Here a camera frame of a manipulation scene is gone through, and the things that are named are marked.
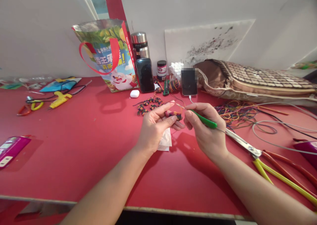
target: crochet hook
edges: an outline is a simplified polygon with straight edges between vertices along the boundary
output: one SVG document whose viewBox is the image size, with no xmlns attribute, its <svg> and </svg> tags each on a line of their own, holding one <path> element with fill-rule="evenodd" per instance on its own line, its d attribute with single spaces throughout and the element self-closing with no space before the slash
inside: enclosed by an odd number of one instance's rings
<svg viewBox="0 0 317 225">
<path fill-rule="evenodd" d="M 201 116 L 200 114 L 196 113 L 196 112 L 195 112 L 194 110 L 192 110 L 192 109 L 190 109 L 190 111 L 194 112 L 194 113 L 199 117 L 200 121 L 201 121 L 204 125 L 206 125 L 207 127 L 211 128 L 211 129 L 219 129 L 219 128 L 217 127 L 217 124 L 216 124 L 215 122 L 210 121 L 209 119 L 207 119 L 207 118 Z"/>
</svg>

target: black smartphone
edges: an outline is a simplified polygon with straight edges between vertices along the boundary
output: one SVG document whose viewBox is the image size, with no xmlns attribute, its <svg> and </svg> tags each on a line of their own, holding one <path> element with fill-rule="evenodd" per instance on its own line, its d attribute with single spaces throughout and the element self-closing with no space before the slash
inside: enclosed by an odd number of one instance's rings
<svg viewBox="0 0 317 225">
<path fill-rule="evenodd" d="M 152 74 L 152 63 L 150 58 L 141 58 L 137 59 L 136 63 L 136 72 L 138 74 L 140 90 L 142 93 L 153 92 L 154 82 Z"/>
<path fill-rule="evenodd" d="M 195 68 L 182 69 L 182 92 L 183 95 L 196 95 L 197 91 L 197 73 Z"/>
</svg>

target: table edge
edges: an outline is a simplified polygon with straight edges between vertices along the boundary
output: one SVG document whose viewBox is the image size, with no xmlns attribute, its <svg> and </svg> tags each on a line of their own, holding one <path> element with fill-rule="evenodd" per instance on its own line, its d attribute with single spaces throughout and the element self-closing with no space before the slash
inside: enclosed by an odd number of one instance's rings
<svg viewBox="0 0 317 225">
<path fill-rule="evenodd" d="M 0 195 L 0 199 L 27 201 L 27 202 L 45 202 L 45 203 L 64 204 L 64 205 L 77 204 L 77 202 L 73 202 L 73 201 L 48 200 L 48 199 L 37 199 L 37 198 L 7 196 L 7 195 Z M 163 213 L 163 214 L 171 214 L 171 215 L 184 215 L 184 216 L 216 218 L 216 219 L 254 221 L 252 217 L 250 216 L 225 214 L 225 213 L 190 212 L 190 211 L 180 211 L 180 210 L 151 208 L 151 207 L 135 207 L 135 206 L 125 206 L 123 209 L 128 211 L 155 212 L 155 213 Z"/>
</svg>

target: printed shopping bag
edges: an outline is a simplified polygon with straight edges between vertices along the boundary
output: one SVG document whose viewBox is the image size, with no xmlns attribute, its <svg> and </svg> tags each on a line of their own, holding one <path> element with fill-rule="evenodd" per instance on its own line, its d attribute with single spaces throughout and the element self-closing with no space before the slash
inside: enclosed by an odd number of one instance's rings
<svg viewBox="0 0 317 225">
<path fill-rule="evenodd" d="M 118 19 L 101 19 L 74 25 L 74 33 L 81 41 L 79 53 L 84 48 L 111 92 L 138 88 L 131 46 L 125 22 Z"/>
</svg>

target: red tabletop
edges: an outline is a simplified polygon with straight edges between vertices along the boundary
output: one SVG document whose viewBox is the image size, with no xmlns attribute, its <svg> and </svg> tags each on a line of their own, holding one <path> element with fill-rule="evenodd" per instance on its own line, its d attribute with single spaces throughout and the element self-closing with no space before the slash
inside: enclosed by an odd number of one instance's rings
<svg viewBox="0 0 317 225">
<path fill-rule="evenodd" d="M 47 111 L 47 102 L 40 110 L 24 117 L 16 114 L 26 96 L 40 98 L 41 95 L 28 93 L 22 87 L 17 90 L 1 89 L 0 140 L 4 142 L 8 137 L 27 134 L 34 138 L 7 168 L 0 171 L 0 198 L 78 202 L 135 145 L 142 116 L 137 116 L 137 108 L 132 105 L 152 97 L 153 93 L 130 98 L 130 91 L 111 93 L 101 77 L 91 79 L 92 83 L 85 90 L 60 107 Z M 83 78 L 80 84 L 89 80 Z M 176 96 L 186 104 L 190 103 L 180 93 Z M 162 96 L 162 99 L 172 100 L 173 97 Z M 193 102 L 217 106 L 224 100 L 199 92 L 193 97 Z M 291 106 L 269 107 L 290 113 L 285 116 L 270 112 L 285 122 L 317 128 L 316 120 Z M 180 108 L 174 106 L 173 110 L 180 111 Z M 261 113 L 256 119 L 272 120 Z M 278 134 L 268 135 L 259 131 L 258 134 L 286 147 L 292 147 L 293 137 L 309 139 L 284 126 L 273 126 L 278 129 Z M 256 148 L 283 155 L 317 176 L 317 171 L 300 153 L 260 141 L 251 128 L 235 132 Z M 151 157 L 128 198 L 127 208 L 207 216 L 214 214 L 228 218 L 248 216 L 220 171 L 200 151 L 194 131 L 171 129 L 171 135 L 173 146 L 170 152 L 157 151 Z M 255 169 L 250 155 L 230 138 L 227 138 L 227 147 Z M 297 171 L 284 164 L 283 167 L 315 191 Z M 270 177 L 277 187 L 312 208 L 299 193 Z"/>
</svg>

